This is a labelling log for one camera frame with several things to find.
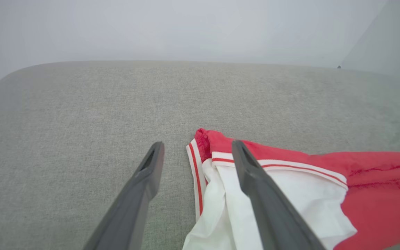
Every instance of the white wall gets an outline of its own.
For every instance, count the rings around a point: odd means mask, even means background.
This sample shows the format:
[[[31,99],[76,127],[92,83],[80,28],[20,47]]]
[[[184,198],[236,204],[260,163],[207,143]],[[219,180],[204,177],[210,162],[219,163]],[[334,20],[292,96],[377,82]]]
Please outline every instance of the white wall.
[[[400,78],[400,0],[390,0],[384,6],[343,60],[342,68]]]
[[[387,0],[0,0],[0,79],[69,60],[337,67]]]

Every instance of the gray couch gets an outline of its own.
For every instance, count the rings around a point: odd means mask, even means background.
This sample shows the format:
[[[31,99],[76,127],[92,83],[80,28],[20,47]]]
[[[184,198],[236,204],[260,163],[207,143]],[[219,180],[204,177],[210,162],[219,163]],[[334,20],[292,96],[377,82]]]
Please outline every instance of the gray couch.
[[[81,248],[154,141],[165,142],[165,164],[142,248],[180,249],[195,223],[185,146],[201,127],[309,154],[400,151],[400,82],[201,62],[11,73],[0,81],[0,249]]]

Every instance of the couch cushion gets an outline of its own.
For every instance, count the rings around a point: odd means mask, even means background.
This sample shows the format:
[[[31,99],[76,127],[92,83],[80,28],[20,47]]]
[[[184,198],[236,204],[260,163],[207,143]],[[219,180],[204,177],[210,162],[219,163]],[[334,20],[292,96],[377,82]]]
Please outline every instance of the couch cushion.
[[[0,249],[82,248],[154,141],[143,249],[195,223],[185,146],[200,128],[308,154],[400,151],[400,82],[279,65],[64,62],[0,81]]]

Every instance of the clothing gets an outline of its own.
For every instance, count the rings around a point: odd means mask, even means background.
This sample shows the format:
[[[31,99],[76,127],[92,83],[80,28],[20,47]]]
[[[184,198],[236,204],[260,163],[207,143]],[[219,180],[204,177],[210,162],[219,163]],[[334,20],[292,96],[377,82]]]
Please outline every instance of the clothing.
[[[184,249],[262,249],[251,202],[238,182],[232,141],[201,128],[187,146],[197,223]],[[400,243],[400,152],[307,155],[244,143],[326,249]]]

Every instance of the striped trim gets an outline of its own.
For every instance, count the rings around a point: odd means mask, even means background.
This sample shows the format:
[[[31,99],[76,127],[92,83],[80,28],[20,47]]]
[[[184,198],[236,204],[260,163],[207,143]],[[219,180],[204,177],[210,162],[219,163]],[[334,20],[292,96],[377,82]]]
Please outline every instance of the striped trim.
[[[200,152],[195,139],[186,146],[186,150],[194,177],[195,221],[197,221],[203,212],[203,194],[206,188],[206,178],[203,174]]]
[[[234,160],[231,153],[213,152],[212,153],[213,166],[231,166],[235,167]],[[319,175],[327,180],[333,181],[348,190],[347,178],[340,173],[330,171],[328,169],[320,168],[310,164],[287,161],[287,160],[257,160],[262,168],[266,170],[292,170],[302,171],[310,174]]]

